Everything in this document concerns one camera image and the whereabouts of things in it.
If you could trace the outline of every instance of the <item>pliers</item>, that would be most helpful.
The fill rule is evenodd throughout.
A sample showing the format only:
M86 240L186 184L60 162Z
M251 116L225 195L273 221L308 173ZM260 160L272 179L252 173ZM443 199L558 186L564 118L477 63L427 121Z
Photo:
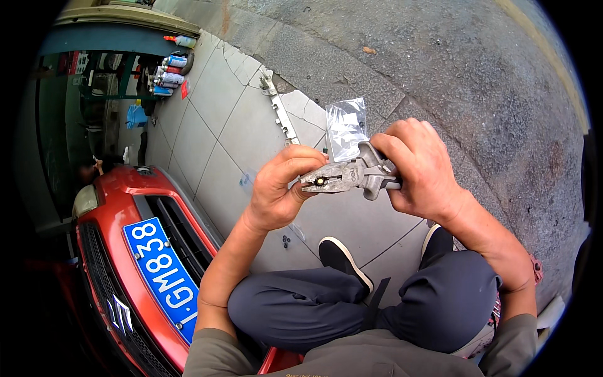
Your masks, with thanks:
M364 197L377 199L379 190L402 187L402 179L388 175L384 166L386 158L368 141L358 143L360 154L349 161L328 163L327 165L300 177L301 190L333 194L358 187L364 189ZM378 173L366 171L377 166Z

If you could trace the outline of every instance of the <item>license plate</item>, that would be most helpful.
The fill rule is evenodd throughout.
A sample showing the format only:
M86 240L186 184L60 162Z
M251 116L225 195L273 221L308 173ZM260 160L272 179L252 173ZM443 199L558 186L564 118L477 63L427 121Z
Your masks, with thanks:
M199 287L168 242L157 217L123 228L130 252L159 306L182 337L192 343Z

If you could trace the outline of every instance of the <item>black shoe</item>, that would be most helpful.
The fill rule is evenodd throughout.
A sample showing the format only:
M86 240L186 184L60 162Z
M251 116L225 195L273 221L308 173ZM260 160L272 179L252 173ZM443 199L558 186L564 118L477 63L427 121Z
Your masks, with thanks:
M425 267L434 256L452 252L453 247L452 235L439 224L432 226L421 248L421 265L419 266L419 270Z
M373 291L373 281L366 276L354 263L352 254L347 247L334 237L325 237L318 244L318 255L325 267L332 267L348 275L355 276L362 287L363 297L367 297Z

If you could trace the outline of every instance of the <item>metal bracket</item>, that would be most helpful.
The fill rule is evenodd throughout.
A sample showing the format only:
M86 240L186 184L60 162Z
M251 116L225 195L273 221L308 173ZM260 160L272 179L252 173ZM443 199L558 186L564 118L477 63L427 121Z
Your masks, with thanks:
M260 72L262 73L262 76L260 76L260 87L262 88L262 94L269 96L270 101L272 101L272 108L276 111L276 115L278 116L274 122L280 127L281 130L283 130L283 133L285 134L285 146L299 144L300 141L297 138L295 130L293 129L289 115L287 115L287 111L283 106L283 101L280 100L279 93L274 87L272 77L267 75L266 72L264 72L264 70L261 68Z

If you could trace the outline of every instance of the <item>man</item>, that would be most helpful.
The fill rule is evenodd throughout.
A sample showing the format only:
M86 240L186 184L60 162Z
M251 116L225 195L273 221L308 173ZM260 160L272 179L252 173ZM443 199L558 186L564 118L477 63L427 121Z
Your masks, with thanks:
M130 163L130 149L124 148L124 154L122 156L116 156L114 154L106 154L100 159L92 156L92 160L82 164L78 169L78 175L83 185L89 185L98 176L110 172L116 163L128 165Z
M312 195L288 183L327 163L320 152L292 145L260 170L249 206L201 281L184 377L253 374L235 327L305 355L303 364L271 376L513 376L529 363L536 301L521 243L456 183L428 122L397 121L370 142L403 179L401 190L388 191L393 208L437 223L418 272L400 288L401 303L359 305L373 284L329 237L319 246L323 268L246 277L268 231L291 223ZM469 250L453 252L452 235ZM479 367L449 355L486 324L497 290L502 317Z

